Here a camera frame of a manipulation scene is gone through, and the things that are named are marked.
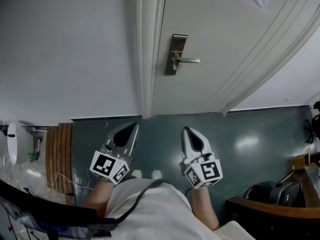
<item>black strap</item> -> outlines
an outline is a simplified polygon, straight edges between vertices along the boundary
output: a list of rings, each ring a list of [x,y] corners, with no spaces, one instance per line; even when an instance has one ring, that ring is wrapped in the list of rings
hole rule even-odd
[[[129,216],[129,214],[134,211],[134,209],[137,207],[140,199],[142,198],[142,196],[146,193],[146,191],[147,191],[148,189],[157,188],[157,187],[159,187],[162,183],[167,183],[167,182],[164,181],[164,180],[161,180],[161,179],[157,179],[157,180],[155,180],[154,182],[152,182],[147,188],[145,188],[145,189],[138,195],[138,197],[136,198],[134,205],[133,205],[124,215],[122,215],[121,217],[119,217],[119,218],[116,219],[116,223],[119,224],[119,223],[123,222],[123,221]]]

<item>door frame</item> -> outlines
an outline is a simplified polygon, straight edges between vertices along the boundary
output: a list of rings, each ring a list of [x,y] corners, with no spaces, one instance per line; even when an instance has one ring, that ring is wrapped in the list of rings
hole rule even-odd
[[[136,0],[136,56],[142,118],[152,116],[164,8],[165,0]]]
[[[164,8],[165,0],[136,0],[136,55],[142,118],[150,118],[152,116]],[[295,41],[282,53],[281,57],[273,63],[267,73],[246,91],[240,93],[219,112],[226,114],[268,81],[299,51],[319,25],[320,7],[317,8],[312,19],[296,37]]]

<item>green object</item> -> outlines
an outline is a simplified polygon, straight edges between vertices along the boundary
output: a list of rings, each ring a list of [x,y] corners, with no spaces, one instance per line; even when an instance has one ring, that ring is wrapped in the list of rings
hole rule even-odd
[[[28,153],[28,156],[31,158],[31,159],[37,159],[38,156],[34,153]]]

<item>blue-gray floor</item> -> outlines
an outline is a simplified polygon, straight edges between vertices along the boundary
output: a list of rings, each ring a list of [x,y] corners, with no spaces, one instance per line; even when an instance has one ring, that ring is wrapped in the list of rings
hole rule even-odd
[[[205,135],[215,157],[220,159],[223,179],[209,187],[211,202],[224,223],[225,201],[242,195],[251,185],[276,181],[289,172],[288,160],[305,153],[314,145],[306,143],[303,130],[310,119],[308,106],[288,107],[221,114],[155,116],[150,119],[116,118],[76,121],[73,127],[73,178],[83,186],[94,187],[97,178],[89,171],[95,150],[99,150],[108,132],[124,122],[139,122],[134,162],[144,178],[160,170],[164,180],[182,192],[190,187],[182,176],[181,130],[192,127]],[[76,203],[81,205],[88,189],[76,187]]]

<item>sleeve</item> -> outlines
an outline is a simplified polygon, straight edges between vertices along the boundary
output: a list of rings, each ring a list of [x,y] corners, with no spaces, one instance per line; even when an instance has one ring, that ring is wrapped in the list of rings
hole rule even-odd
[[[214,231],[222,240],[255,240],[237,222],[230,221],[226,225]]]

